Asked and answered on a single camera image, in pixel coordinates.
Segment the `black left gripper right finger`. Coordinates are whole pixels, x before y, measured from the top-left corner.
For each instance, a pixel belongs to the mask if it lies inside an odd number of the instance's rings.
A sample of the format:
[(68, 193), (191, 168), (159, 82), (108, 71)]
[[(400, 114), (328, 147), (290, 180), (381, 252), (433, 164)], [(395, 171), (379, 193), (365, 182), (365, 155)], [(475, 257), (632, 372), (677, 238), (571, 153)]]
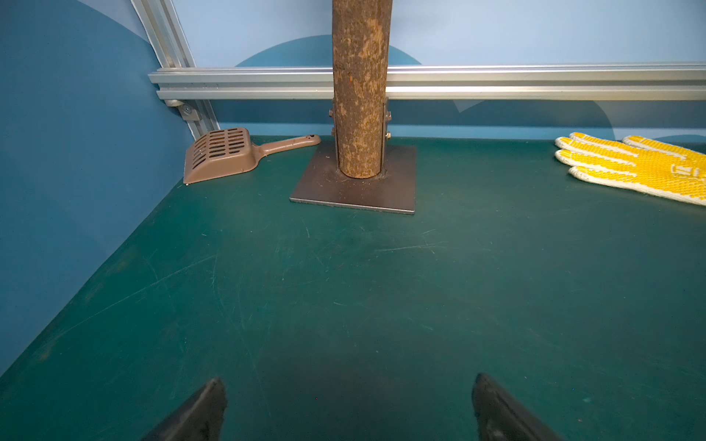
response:
[(480, 440), (562, 440), (486, 373), (476, 376), (472, 400)]

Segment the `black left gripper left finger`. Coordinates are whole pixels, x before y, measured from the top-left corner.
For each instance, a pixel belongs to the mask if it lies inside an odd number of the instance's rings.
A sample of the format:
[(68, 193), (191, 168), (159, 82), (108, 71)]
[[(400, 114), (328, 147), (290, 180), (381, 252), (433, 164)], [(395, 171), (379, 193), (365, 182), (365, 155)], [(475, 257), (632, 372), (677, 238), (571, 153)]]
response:
[(224, 383), (220, 378), (210, 379), (146, 434), (143, 440), (217, 441), (221, 438), (226, 408)]

